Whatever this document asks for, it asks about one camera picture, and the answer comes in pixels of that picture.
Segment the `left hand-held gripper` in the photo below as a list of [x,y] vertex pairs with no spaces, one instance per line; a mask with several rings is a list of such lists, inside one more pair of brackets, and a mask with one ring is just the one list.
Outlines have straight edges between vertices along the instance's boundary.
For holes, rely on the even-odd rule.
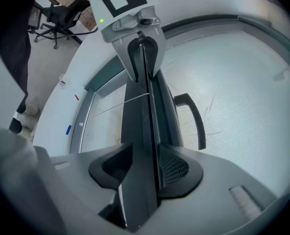
[[89,0],[104,41],[112,43],[117,56],[133,82],[139,74],[134,53],[139,49],[137,33],[143,33],[146,70],[154,78],[166,51],[161,20],[156,14],[157,0]]

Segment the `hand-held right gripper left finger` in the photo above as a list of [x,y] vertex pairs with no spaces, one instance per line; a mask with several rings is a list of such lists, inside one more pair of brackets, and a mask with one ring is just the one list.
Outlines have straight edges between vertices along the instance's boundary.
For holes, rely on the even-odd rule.
[[84,205],[100,216],[108,216],[120,206],[118,188],[132,165],[133,145],[53,157],[51,162]]

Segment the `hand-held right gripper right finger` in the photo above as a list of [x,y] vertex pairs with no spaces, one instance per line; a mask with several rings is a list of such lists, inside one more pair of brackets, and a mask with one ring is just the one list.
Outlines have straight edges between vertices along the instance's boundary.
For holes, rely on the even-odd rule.
[[160,206],[140,235],[223,235],[258,217],[276,196],[234,163],[162,145]]

